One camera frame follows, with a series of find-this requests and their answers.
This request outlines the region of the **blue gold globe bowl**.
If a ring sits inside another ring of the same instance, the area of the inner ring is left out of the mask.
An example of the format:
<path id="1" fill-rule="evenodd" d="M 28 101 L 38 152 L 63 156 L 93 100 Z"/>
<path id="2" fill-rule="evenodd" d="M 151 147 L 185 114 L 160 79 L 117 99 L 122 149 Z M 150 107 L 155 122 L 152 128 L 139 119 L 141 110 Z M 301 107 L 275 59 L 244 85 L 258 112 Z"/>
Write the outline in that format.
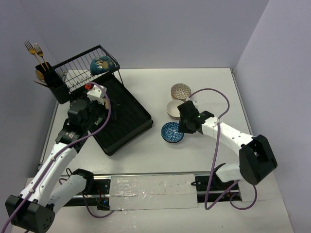
<path id="1" fill-rule="evenodd" d="M 94 58 L 90 63 L 91 75 L 99 75 L 115 68 L 114 62 L 107 56 Z"/>

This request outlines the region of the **beige black bowl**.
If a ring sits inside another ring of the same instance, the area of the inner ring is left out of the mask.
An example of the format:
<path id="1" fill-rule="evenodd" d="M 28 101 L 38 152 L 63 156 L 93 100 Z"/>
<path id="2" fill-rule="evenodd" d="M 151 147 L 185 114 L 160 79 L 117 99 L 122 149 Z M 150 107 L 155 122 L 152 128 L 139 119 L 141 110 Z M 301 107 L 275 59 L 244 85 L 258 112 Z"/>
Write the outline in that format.
<path id="1" fill-rule="evenodd" d="M 109 102 L 107 101 L 107 99 L 104 99 L 104 104 L 105 104 L 105 108 L 106 108 L 106 109 L 110 109 L 110 104 L 109 104 Z"/>

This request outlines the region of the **green celadon bowl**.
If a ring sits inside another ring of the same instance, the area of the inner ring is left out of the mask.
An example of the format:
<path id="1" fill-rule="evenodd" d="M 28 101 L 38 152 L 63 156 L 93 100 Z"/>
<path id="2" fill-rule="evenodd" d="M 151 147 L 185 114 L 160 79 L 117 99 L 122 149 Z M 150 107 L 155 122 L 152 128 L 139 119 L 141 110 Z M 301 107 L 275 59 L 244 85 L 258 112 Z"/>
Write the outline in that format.
<path id="1" fill-rule="evenodd" d="M 98 125 L 101 124 L 102 121 L 103 121 L 103 118 L 100 117 L 100 118 L 98 118 L 97 121 L 94 122 L 94 124 L 95 124 L 96 126 L 98 126 Z"/>

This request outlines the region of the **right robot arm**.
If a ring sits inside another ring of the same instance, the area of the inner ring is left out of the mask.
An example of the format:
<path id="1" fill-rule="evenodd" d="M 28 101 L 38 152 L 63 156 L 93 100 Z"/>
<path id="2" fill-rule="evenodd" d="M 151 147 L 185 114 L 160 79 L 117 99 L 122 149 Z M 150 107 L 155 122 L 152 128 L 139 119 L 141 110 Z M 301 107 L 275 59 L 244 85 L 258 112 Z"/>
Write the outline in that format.
<path id="1" fill-rule="evenodd" d="M 238 131 L 221 122 L 208 112 L 199 112 L 192 101 L 178 107 L 180 113 L 179 131 L 181 133 L 199 132 L 219 139 L 239 157 L 235 164 L 224 164 L 216 168 L 212 176 L 212 187 L 221 190 L 229 181 L 245 180 L 251 185 L 259 184 L 278 166 L 268 139 L 263 135 L 253 136 Z"/>

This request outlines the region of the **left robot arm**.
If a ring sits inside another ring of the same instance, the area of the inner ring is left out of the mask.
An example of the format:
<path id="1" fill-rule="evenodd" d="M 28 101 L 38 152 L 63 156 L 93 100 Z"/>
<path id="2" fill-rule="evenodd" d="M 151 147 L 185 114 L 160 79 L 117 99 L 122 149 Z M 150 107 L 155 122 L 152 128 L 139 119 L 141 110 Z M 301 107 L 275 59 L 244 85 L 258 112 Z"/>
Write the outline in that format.
<path id="1" fill-rule="evenodd" d="M 74 171 L 59 188 L 54 186 L 86 140 L 107 125 L 111 117 L 111 109 L 106 107 L 108 102 L 75 100 L 70 104 L 68 118 L 46 162 L 18 196 L 10 195 L 5 202 L 9 218 L 2 232 L 12 224 L 34 233 L 45 233 L 56 213 L 73 196 L 94 190 L 93 173 L 83 169 Z"/>

